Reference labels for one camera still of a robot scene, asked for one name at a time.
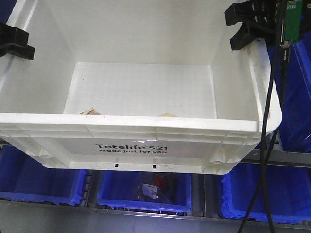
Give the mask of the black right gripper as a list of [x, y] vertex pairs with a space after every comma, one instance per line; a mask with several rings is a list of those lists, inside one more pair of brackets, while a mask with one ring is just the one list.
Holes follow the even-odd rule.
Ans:
[[[227, 26], [243, 23], [230, 39], [231, 49], [239, 51], [254, 40], [263, 38], [272, 45], [276, 35], [279, 0], [254, 0], [231, 4], [224, 12]], [[302, 1], [298, 41], [311, 31], [311, 2]]]

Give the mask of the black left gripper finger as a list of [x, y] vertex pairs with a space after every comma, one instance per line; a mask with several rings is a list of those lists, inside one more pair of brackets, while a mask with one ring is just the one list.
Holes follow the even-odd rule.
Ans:
[[18, 46], [25, 47], [28, 45], [29, 33], [18, 27], [9, 26], [0, 23], [0, 46]]
[[29, 45], [25, 47], [4, 44], [0, 46], [0, 56], [11, 54], [23, 59], [33, 60], [35, 54], [35, 48]]

